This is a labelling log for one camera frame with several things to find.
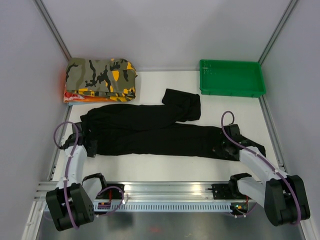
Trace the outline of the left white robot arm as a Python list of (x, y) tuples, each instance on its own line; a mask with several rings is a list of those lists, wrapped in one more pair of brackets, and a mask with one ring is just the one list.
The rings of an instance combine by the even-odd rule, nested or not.
[(101, 173), (83, 177), (89, 147), (79, 122), (72, 124), (72, 134), (59, 148), (65, 154), (62, 176), (55, 189), (46, 193), (45, 201), (55, 228), (61, 232), (93, 222), (94, 200), (105, 198), (109, 186)]

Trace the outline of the black trousers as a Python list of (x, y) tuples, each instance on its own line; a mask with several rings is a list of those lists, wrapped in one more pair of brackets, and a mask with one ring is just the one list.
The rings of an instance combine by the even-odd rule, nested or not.
[(97, 154), (151, 154), (217, 159), (212, 148), (224, 140), (217, 126), (192, 124), (201, 117), (198, 94), (166, 89), (161, 105), (109, 104), (80, 117)]

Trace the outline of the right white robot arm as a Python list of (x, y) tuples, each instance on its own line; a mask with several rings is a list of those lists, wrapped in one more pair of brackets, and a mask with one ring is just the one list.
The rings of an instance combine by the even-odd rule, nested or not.
[(234, 200), (248, 197), (263, 207), (274, 226), (308, 220), (311, 212), (302, 178), (276, 168), (260, 151), (257, 143), (240, 134), (238, 125), (224, 126), (222, 132), (224, 139), (218, 153), (240, 161), (258, 179), (249, 173), (232, 175), (224, 189), (219, 190), (215, 184), (211, 186), (213, 197)]

